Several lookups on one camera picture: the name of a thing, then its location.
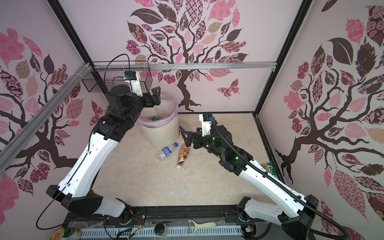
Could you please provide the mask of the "clear bottle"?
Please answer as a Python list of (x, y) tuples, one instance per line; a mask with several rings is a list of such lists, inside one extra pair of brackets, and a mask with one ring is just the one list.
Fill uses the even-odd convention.
[(166, 110), (162, 105), (154, 106), (156, 116), (160, 119), (166, 119), (168, 117)]

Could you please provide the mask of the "brown coffee bottle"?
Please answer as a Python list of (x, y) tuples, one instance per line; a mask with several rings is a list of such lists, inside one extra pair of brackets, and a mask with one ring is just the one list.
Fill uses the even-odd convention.
[(187, 157), (189, 156), (189, 153), (190, 153), (190, 147), (187, 147), (185, 144), (183, 144), (179, 152), (179, 159), (176, 165), (176, 168), (178, 170), (182, 169)]

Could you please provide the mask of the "blue label water bottle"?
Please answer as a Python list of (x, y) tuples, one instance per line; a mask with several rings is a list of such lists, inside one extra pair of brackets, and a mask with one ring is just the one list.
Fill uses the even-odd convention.
[(163, 161), (164, 159), (168, 158), (178, 147), (178, 143), (173, 143), (170, 146), (164, 147), (162, 150), (159, 151), (157, 157), (160, 161)]

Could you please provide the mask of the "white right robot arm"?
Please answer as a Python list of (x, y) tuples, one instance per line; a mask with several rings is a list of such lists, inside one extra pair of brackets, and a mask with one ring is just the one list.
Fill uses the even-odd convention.
[(294, 191), (270, 174), (250, 154), (233, 144), (226, 128), (212, 129), (208, 135), (201, 131), (182, 131), (181, 134), (186, 146), (206, 149), (220, 159), (223, 168), (250, 182), (274, 201), (265, 204), (244, 198), (239, 207), (247, 218), (278, 225), (294, 240), (315, 238), (310, 231), (315, 214), (309, 208), (316, 207), (318, 200)]

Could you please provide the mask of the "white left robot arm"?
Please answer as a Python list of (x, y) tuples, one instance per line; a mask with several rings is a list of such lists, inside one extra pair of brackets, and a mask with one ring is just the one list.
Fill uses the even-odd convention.
[(131, 207), (121, 200), (104, 198), (92, 191), (92, 184), (104, 161), (132, 129), (144, 108), (161, 104), (161, 88), (140, 95), (128, 85), (113, 87), (106, 93), (106, 113), (93, 128), (89, 142), (69, 174), (47, 189), (47, 195), (68, 211), (82, 217), (107, 215), (128, 222)]

